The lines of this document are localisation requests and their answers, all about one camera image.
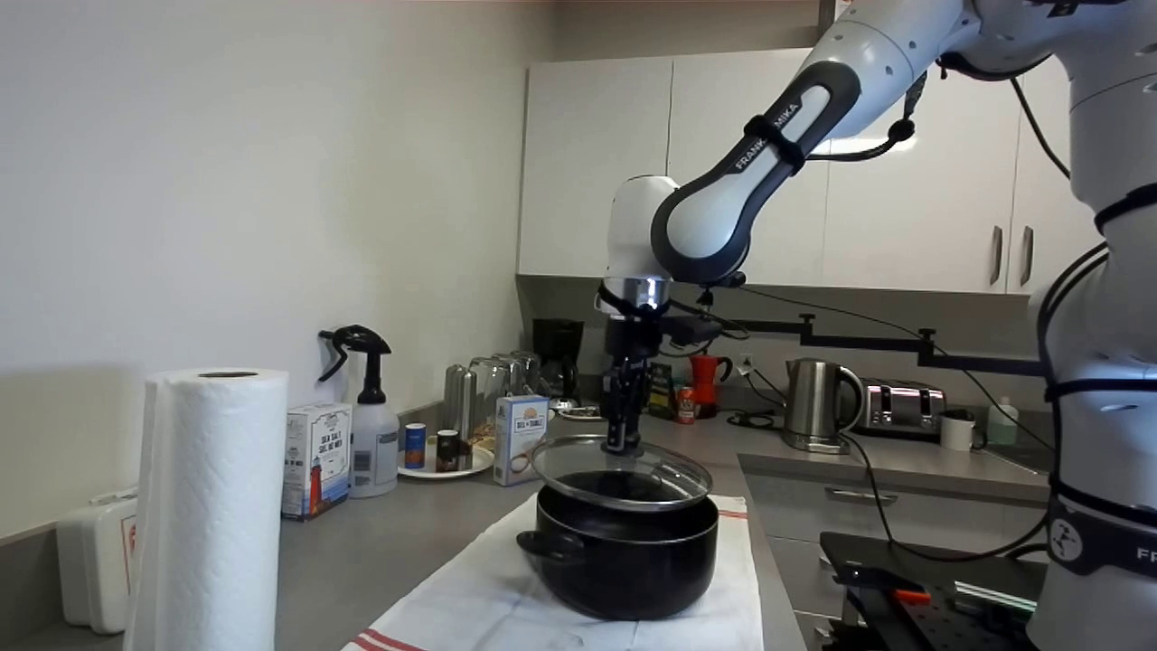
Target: black spray bottle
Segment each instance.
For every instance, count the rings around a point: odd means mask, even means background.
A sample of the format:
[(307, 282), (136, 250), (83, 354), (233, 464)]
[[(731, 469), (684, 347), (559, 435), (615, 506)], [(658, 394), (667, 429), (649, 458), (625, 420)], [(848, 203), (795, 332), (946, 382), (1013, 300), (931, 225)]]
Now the black spray bottle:
[(355, 403), (355, 479), (350, 495), (383, 495), (399, 484), (399, 414), (388, 403), (383, 394), (383, 354), (389, 354), (389, 343), (364, 329), (364, 326), (343, 326), (331, 332), (323, 332), (323, 340), (331, 347), (331, 366), (317, 382), (324, 382), (338, 366), (347, 360), (347, 350), (364, 354), (364, 382)]

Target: toaster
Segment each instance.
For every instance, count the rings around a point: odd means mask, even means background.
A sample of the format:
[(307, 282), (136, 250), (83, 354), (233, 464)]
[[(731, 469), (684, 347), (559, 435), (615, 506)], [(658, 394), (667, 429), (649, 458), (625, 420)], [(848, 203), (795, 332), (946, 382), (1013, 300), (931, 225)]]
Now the toaster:
[(942, 391), (911, 378), (865, 378), (865, 420), (855, 429), (885, 438), (941, 440)]

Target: bottle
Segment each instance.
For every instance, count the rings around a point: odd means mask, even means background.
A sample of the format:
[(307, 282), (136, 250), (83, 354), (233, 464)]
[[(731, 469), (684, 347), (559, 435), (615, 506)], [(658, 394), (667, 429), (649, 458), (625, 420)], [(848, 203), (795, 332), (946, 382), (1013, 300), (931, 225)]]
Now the bottle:
[(364, 378), (360, 378), (360, 394), (350, 423), (350, 435), (355, 435), (350, 495), (383, 495), (399, 484), (399, 456), (400, 456), (400, 428), (395, 409), (388, 403), (383, 378), (378, 378), (378, 356), (389, 354), (389, 343), (364, 326), (343, 326), (343, 329), (323, 332), (323, 340), (330, 340), (330, 347), (335, 350), (335, 366), (323, 378), (330, 378), (347, 360), (343, 350), (364, 354)]
[(1018, 420), (1018, 409), (1010, 401), (1010, 394), (1001, 394), (997, 403), (988, 403), (988, 420), (983, 420), (988, 443), (990, 449), (1014, 443), (1014, 420)]

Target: mug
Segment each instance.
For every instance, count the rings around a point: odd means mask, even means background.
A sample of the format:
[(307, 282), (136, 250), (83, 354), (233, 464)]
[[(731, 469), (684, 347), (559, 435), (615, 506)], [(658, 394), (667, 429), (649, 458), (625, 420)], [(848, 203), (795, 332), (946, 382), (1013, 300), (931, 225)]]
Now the mug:
[(949, 452), (973, 452), (973, 449), (981, 449), (976, 420), (941, 414), (941, 449), (949, 449)]
[(731, 356), (690, 354), (690, 391), (701, 420), (718, 413), (718, 382), (726, 377), (731, 377)]

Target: countertop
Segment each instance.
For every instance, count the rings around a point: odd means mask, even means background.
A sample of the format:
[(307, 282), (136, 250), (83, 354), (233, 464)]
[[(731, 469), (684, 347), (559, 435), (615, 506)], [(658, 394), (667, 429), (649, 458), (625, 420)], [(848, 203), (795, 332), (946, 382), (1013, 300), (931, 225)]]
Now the countertop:
[[(552, 423), (552, 435), (600, 435), (600, 423)], [(643, 440), (684, 452), (713, 469), (718, 495), (747, 495), (743, 473), (865, 479), (855, 456), (814, 456), (788, 449), (769, 429), (742, 429), (723, 420), (643, 420)], [(942, 452), (919, 440), (859, 438), (885, 489), (941, 495), (1046, 503), (1046, 476), (990, 452)], [(497, 489), (471, 479), (400, 479), (378, 499), (350, 499), (317, 519), (283, 523), (278, 651), (323, 651), (347, 643), (432, 569), (455, 557), (478, 530), (535, 495), (537, 484)], [(802, 651), (802, 635), (752, 511), (752, 557), (759, 572), (765, 648)], [(47, 630), (14, 651), (110, 651), (119, 635)]]

